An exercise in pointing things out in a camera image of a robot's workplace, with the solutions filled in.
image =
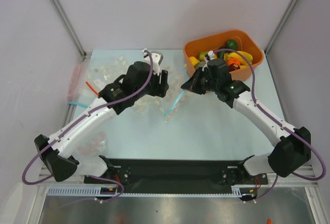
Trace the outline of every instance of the table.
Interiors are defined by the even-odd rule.
[[[169,72],[184,67],[182,50],[158,51],[163,53],[162,66]],[[104,75],[108,73],[109,63],[125,61],[129,65],[141,60],[140,50],[95,50],[85,80],[106,81]],[[250,77],[245,83],[251,86],[251,82]],[[256,69],[256,94],[270,110],[283,117],[266,60]],[[90,104],[94,98],[84,87],[78,101]],[[75,117],[83,110],[77,107]],[[107,137],[103,155],[118,159],[243,160],[273,149],[260,130],[220,102],[214,93],[188,96],[168,120],[156,105],[150,105],[142,115],[130,108],[99,127],[96,132],[99,131]]]

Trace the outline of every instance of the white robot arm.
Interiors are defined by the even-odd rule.
[[[56,181],[63,181],[74,174],[101,176],[108,169],[107,164],[101,157],[79,156],[78,158],[76,156],[73,158],[72,154],[77,150],[82,138],[95,127],[116,117],[126,108],[133,106],[134,102],[144,95],[165,96],[169,86],[167,84],[168,72],[165,70],[160,71],[163,55],[152,51],[151,56],[153,59],[153,73],[146,87],[138,95],[127,98],[146,83],[150,73],[150,58],[147,53],[144,53],[144,62],[135,62],[128,68],[126,75],[122,75],[113,83],[106,85],[100,91],[98,98],[79,117],[49,137],[43,135],[36,137],[35,145],[39,151],[51,141],[57,141],[41,155],[41,160]]]
[[[251,156],[240,163],[247,177],[271,172],[286,177],[310,160],[311,150],[289,132],[310,143],[309,131],[304,127],[297,129],[285,122],[258,99],[255,102],[248,86],[241,81],[232,80],[223,59],[209,60],[207,67],[198,68],[181,88],[197,94],[214,92],[220,101],[253,122],[274,146],[271,153]]]

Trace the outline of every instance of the white wall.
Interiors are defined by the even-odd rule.
[[[269,61],[288,119],[307,127],[312,145],[330,168],[330,2],[300,0],[277,38]],[[319,175],[320,163],[312,157]],[[330,203],[330,173],[319,182]]]
[[[60,0],[85,50],[181,49],[238,28],[265,49],[290,0]]]
[[[0,10],[0,223],[8,223],[1,207],[37,152],[34,138],[60,128],[79,56],[49,0],[0,0]],[[35,189],[23,187],[15,223],[24,223]]]

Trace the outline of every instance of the plastic toy food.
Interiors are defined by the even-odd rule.
[[[232,63],[231,65],[228,66],[229,72],[239,70],[240,66],[238,64]]]
[[[191,62],[192,66],[195,66],[200,62],[196,57],[189,57],[189,61]]]
[[[226,47],[225,46],[221,46],[219,49],[225,49]],[[220,51],[220,52],[218,52],[217,53],[217,57],[218,58],[224,58],[224,55],[225,55],[225,53],[226,53],[226,51],[224,50],[224,51]]]
[[[202,61],[202,62],[199,62],[198,64],[195,64],[194,65],[194,68],[197,69],[197,68],[200,68],[200,67],[204,67],[206,65],[206,62],[205,61]]]
[[[237,50],[238,49],[238,44],[235,40],[227,40],[226,48],[232,49],[232,50]]]
[[[229,58],[228,61],[227,61],[227,65],[231,65],[231,64],[238,64],[238,65],[241,65],[241,62],[239,61],[239,59],[237,58]]]
[[[198,59],[200,61],[204,61],[205,60],[205,55],[208,54],[208,51],[202,51],[201,53],[199,53],[198,55]]]
[[[238,52],[241,53],[243,56],[245,56],[246,59],[248,59],[248,61],[250,62],[250,64],[252,64],[253,57],[250,53],[246,53],[246,52],[241,51],[241,50],[238,51]],[[238,55],[237,53],[229,53],[228,54],[228,60],[230,58],[237,58],[241,62],[242,65],[248,66],[248,63],[240,55]]]

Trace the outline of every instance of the orange object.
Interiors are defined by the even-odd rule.
[[[98,96],[98,92],[92,87],[92,85],[86,81],[87,86]]]
[[[263,61],[263,53],[259,47],[254,43],[250,36],[241,30],[230,30],[227,32],[218,33],[198,40],[188,42],[184,47],[184,54],[186,56],[187,73],[192,76],[195,72],[194,66],[189,61],[189,57],[198,57],[201,51],[216,50],[220,46],[224,46],[227,40],[238,36],[241,39],[241,46],[244,51],[250,53],[253,57],[252,67],[256,68]],[[249,67],[241,68],[236,71],[232,71],[233,80],[245,81],[251,76],[251,70]]]
[[[241,65],[241,62],[239,61],[238,58],[230,58],[228,61],[227,61],[227,65],[231,65],[231,64],[238,64],[238,65]]]

